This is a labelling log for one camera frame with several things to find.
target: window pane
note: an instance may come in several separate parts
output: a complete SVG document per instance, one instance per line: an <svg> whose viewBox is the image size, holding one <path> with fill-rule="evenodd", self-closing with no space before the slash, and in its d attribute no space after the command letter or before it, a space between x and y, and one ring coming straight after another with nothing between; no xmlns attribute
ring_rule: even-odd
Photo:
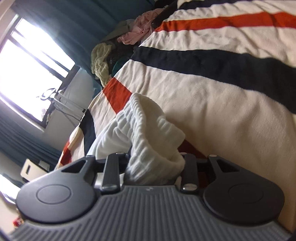
<svg viewBox="0 0 296 241"><path fill-rule="evenodd" d="M6 42L0 53L0 92L19 107L42 121L50 101L36 97L61 83L22 49Z"/></svg>
<svg viewBox="0 0 296 241"><path fill-rule="evenodd" d="M62 67L58 66L53 60L51 60L44 53L42 53L40 50L38 50L38 48L36 48L33 43L31 43L27 39L24 39L22 36L20 36L16 32L13 32L11 36L15 40L17 40L31 54L33 54L35 57L40 59L43 63L45 63L50 68L54 69L60 75L62 75L63 77L66 77L68 75L68 72L66 70L64 70Z"/></svg>
<svg viewBox="0 0 296 241"><path fill-rule="evenodd" d="M42 29L22 19L16 29L24 35L36 48L42 50L54 60L71 70L75 62L52 40Z"/></svg>

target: window frame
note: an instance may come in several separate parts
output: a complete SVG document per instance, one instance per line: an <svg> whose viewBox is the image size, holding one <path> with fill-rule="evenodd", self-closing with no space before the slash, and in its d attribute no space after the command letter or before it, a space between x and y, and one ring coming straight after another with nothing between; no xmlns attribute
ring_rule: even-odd
<svg viewBox="0 0 296 241"><path fill-rule="evenodd" d="M18 44L16 44L16 40L11 36L13 31L16 30L16 26L18 25L18 23L23 19L23 17L19 16L14 23L12 24L11 28L8 30L8 32L6 33L4 39L2 40L2 42L0 42L0 53L4 47L4 45L6 44L7 40L10 40L13 44L15 44L17 47L21 48L22 50L24 50L27 54L29 54L32 58L34 58L38 63L40 63L45 69L47 69L51 74L53 74L55 77L57 77L59 80L61 80L62 84L59 87L58 90L64 89L66 87L68 87L68 85L71 83L71 81L73 80L74 76L77 74L78 70L80 69L79 66L77 66L76 64L72 67L71 70L65 69L65 67L57 62L56 60L52 59L50 56L48 56L49 58L51 58L57 65L59 65L60 67L62 67L63 69L65 69L68 74L66 77L63 77L62 75L60 75L58 72L56 72L54 69L50 68L49 66L47 66L45 63L43 63L41 60L39 60L37 57L35 57L33 54L31 54L29 51L27 51L24 47L20 47L18 46ZM10 100L8 97L6 97L3 93L1 93L0 91L0 97L3 98L9 105L11 105L13 108L15 108L17 111L19 111L21 114L23 114L24 116L30 118L32 121L34 121L36 124L38 124L39 126L46 128L47 126L47 116L55 109L54 104L51 103L49 108L47 109L43 120L40 121L37 118L35 118L32 114L26 112L23 108L19 107L17 104L15 104L12 100Z"/></svg>

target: window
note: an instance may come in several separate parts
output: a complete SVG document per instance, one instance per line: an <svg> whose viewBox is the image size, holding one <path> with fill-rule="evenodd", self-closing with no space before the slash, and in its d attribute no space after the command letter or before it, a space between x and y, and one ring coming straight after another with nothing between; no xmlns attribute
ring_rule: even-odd
<svg viewBox="0 0 296 241"><path fill-rule="evenodd" d="M79 68L46 32L22 18L10 29L0 51L1 97L45 127L51 101L39 96L47 89L67 86Z"/></svg>

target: white garment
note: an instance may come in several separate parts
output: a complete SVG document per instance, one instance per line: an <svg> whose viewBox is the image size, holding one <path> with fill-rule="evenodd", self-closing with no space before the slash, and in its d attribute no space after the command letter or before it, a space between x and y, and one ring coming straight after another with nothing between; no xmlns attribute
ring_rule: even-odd
<svg viewBox="0 0 296 241"><path fill-rule="evenodd" d="M100 43L91 52L91 72L100 78L103 87L106 86L110 79L109 67L104 60L110 53L111 47L106 43Z"/></svg>
<svg viewBox="0 0 296 241"><path fill-rule="evenodd" d="M125 174L129 182L163 185L176 178L185 161L177 148L183 131L168 122L162 109L151 99L133 93L115 119L97 136L87 155L97 159L115 152L128 152L131 158Z"/></svg>

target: curtain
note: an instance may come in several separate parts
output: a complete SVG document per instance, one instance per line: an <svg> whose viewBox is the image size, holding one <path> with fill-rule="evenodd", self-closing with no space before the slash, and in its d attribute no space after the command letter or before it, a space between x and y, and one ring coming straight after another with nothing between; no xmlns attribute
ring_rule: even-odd
<svg viewBox="0 0 296 241"><path fill-rule="evenodd" d="M61 151L40 141L28 133L0 109L0 150L19 166L29 158L35 164L44 161L52 171L57 164Z"/></svg>
<svg viewBox="0 0 296 241"><path fill-rule="evenodd" d="M12 9L41 27L91 74L90 55L119 21L153 9L153 0L16 0Z"/></svg>

